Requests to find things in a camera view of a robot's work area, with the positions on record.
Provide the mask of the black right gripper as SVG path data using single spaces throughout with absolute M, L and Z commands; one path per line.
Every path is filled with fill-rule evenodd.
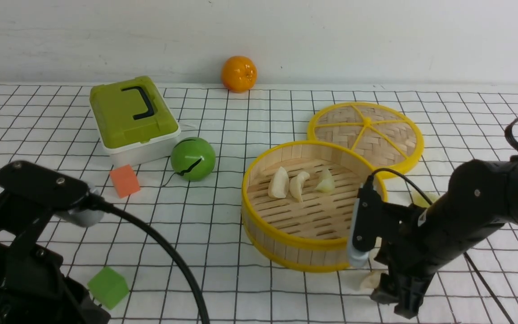
M 375 260 L 387 266 L 370 298 L 379 304 L 394 304 L 395 314 L 403 318 L 418 315 L 433 279 L 426 261 L 428 249 L 420 240 L 419 229 L 435 206 L 385 202 L 370 205 L 370 226 L 374 236 L 382 240 Z

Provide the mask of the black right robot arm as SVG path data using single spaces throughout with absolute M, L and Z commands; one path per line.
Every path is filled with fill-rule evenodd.
M 375 260 L 387 266 L 371 293 L 395 314 L 419 313 L 434 275 L 507 223 L 518 225 L 518 161 L 471 160 L 452 173 L 447 192 L 428 208 L 387 203 L 366 183 L 358 192 L 362 252 L 381 238 Z

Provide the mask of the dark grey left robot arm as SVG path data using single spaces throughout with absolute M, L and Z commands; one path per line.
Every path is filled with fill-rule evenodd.
M 0 211 L 0 324 L 107 324 L 88 290 L 62 274 L 63 258 L 38 244 L 50 219 Z

